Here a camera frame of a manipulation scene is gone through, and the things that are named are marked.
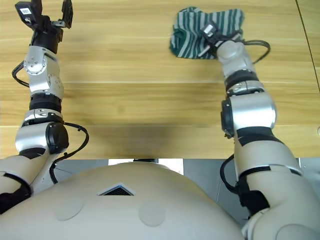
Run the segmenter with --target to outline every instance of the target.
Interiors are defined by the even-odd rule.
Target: gray floor
[[[320,159],[301,158],[301,168],[305,176],[310,180],[314,190],[320,198]],[[184,175],[200,186],[206,194],[224,208],[238,223],[243,226],[247,221],[248,210],[240,205],[237,195],[229,192],[220,179],[220,166],[222,160],[216,159],[184,159]],[[63,181],[73,174],[88,169],[107,166],[108,160],[65,160],[58,163],[55,175],[58,181]],[[230,162],[225,168],[225,176],[232,185],[236,183],[235,165]],[[47,175],[43,185],[36,192],[52,186],[51,179]]]

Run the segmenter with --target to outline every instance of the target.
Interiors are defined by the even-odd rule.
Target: striped cloth
[[[239,8],[227,11],[206,13],[199,8],[191,6],[178,12],[173,25],[173,34],[170,41],[170,49],[178,58],[184,59],[214,59],[210,53],[198,57],[207,46],[205,38],[201,35],[201,29],[213,21],[223,35],[229,35],[241,31],[244,22],[244,12]]]

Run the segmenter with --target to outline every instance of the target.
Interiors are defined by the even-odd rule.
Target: white stripe
[[[193,39],[193,43],[191,45],[191,51],[190,51],[190,54],[189,54],[189,59],[193,57],[193,54],[194,54],[194,49],[195,49],[195,44],[196,44],[196,39],[197,39],[197,34],[196,32],[194,31],[194,26],[195,26],[195,23],[194,23],[194,19],[195,19],[195,15],[193,12],[190,12],[190,16],[189,18],[192,16],[192,20],[190,21],[190,30],[194,36],[194,39]]]
[[[200,27],[200,22],[198,20],[199,16],[200,16],[200,13],[197,13],[196,17],[195,17],[195,24],[194,24],[195,31],[199,31],[199,27]],[[197,33],[195,33],[194,42],[196,42],[196,43],[199,42],[199,35]],[[194,48],[195,48],[195,56],[198,57],[198,55],[199,55],[199,44],[195,45]]]
[[[174,23],[173,27],[174,27],[174,29],[178,28],[178,19],[175,20],[175,23]]]
[[[180,26],[181,29],[185,30],[186,38],[185,38],[184,44],[183,44],[183,46],[182,46],[182,48],[181,48],[181,50],[180,50],[180,52],[178,54],[178,58],[182,57],[182,55],[184,54],[184,52],[185,52],[185,50],[186,50],[186,48],[188,46],[188,43],[190,41],[190,33],[184,27],[184,21],[183,20],[184,20],[183,13],[182,14],[179,13],[179,26]]]
[[[240,28],[240,26],[239,26],[239,24],[240,24],[240,16],[241,16],[240,9],[237,9],[236,10],[236,15],[235,15],[235,24],[234,24],[234,30],[236,30],[236,31],[238,31],[239,28]]]
[[[172,46],[174,47],[174,48],[176,48],[176,43],[175,43],[175,35],[173,34],[172,36],[171,36],[171,44],[172,44]]]
[[[233,33],[234,32],[234,17],[235,17],[235,9],[231,10],[231,22],[230,22],[230,32]]]
[[[200,17],[200,29],[203,29],[205,27],[205,14],[201,12],[201,17]],[[200,41],[200,53],[205,49],[205,38],[201,37],[201,41]]]
[[[222,31],[222,34],[223,35],[227,35],[227,30],[228,30],[228,24],[229,24],[229,10],[228,11],[225,11],[225,14],[224,14],[224,24],[223,24],[223,31]]]
[[[219,14],[219,24],[218,24],[218,28],[219,28],[219,30],[220,30],[220,32],[221,32],[221,26],[222,26],[222,12],[219,12],[220,14]]]
[[[217,23],[217,13],[216,12],[213,13],[212,20],[215,24]]]

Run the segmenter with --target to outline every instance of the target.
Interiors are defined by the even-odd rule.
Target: black band
[[[232,138],[235,135],[234,131],[234,120],[232,114],[232,106],[230,98],[221,102],[222,111],[220,113],[221,117],[221,127],[227,138]]]
[[[59,43],[59,36],[57,32],[53,33],[50,31],[48,32],[43,31],[43,32],[37,33],[37,35],[34,37],[34,42],[32,45],[48,49],[54,54],[57,54],[58,43]]]
[[[28,159],[35,159],[45,153],[45,149],[42,147],[33,147],[25,149],[19,152],[19,156],[24,156]]]
[[[31,187],[23,179],[9,173],[5,173],[3,176],[17,181],[21,186],[13,193],[3,192],[0,194],[0,214],[30,198],[32,195]]]
[[[256,142],[256,141],[274,141],[282,143],[278,138],[276,138],[270,127],[265,126],[250,126],[238,129],[236,131],[239,143],[241,146],[246,144]]]
[[[61,113],[61,99],[53,94],[36,93],[31,97],[29,110],[51,109]]]
[[[259,79],[254,72],[248,70],[239,70],[228,76],[228,78],[224,81],[225,90],[227,91],[232,86],[245,81],[259,81]]]
[[[258,172],[264,172],[264,171],[271,171],[271,168],[269,166],[259,166],[259,167],[254,167],[250,168],[248,170],[245,170],[242,172],[239,176],[239,179],[242,177],[246,177],[250,174],[258,173]]]

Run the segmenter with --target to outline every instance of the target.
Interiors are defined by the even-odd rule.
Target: black cable
[[[73,152],[70,152],[70,153],[66,153],[65,152],[62,157],[59,157],[55,161],[53,161],[52,165],[49,168],[49,175],[50,175],[50,178],[51,178],[53,184],[57,184],[58,183],[58,180],[57,180],[57,178],[55,176],[55,172],[54,172],[54,169],[56,168],[57,163],[62,161],[62,160],[65,160],[67,158],[72,157],[77,152],[82,150],[89,142],[89,133],[83,126],[80,126],[80,125],[75,124],[75,123],[69,123],[69,122],[65,122],[64,125],[76,128],[76,129],[78,129],[78,132],[80,132],[80,131],[84,132],[85,133],[85,139],[84,139],[83,143],[77,148],[77,150],[74,150]]]
[[[17,73],[24,68],[24,61],[22,61],[18,66],[16,66],[13,70],[12,70],[12,77],[19,83],[21,84],[22,86],[25,86],[27,88],[29,88],[29,83],[25,82],[25,81],[22,81],[20,80],[18,77],[17,77]]]
[[[31,42],[30,45],[32,46],[36,40],[36,38],[39,36],[37,31],[33,32],[32,38],[31,38]],[[27,88],[29,88],[29,83],[22,81],[21,79],[19,79],[17,77],[18,72],[24,68],[24,61],[22,61],[18,66],[16,66],[13,70],[12,70],[12,77],[22,86],[25,86]]]
[[[226,180],[226,176],[225,176],[225,167],[226,165],[232,161],[235,158],[235,155],[232,154],[230,157],[228,157],[221,165],[220,167],[220,177],[222,182],[224,183],[225,187],[232,192],[233,194],[237,194],[237,189],[235,186],[232,186],[231,184],[229,184]]]
[[[256,64],[259,61],[261,61],[262,59],[264,59],[271,51],[271,46],[267,41],[263,41],[263,40],[249,40],[249,41],[246,41],[246,40],[243,40],[242,43],[244,45],[247,45],[247,46],[255,45],[255,46],[263,46],[263,47],[267,48],[266,52],[262,56],[260,56],[256,61],[254,61],[253,64]]]

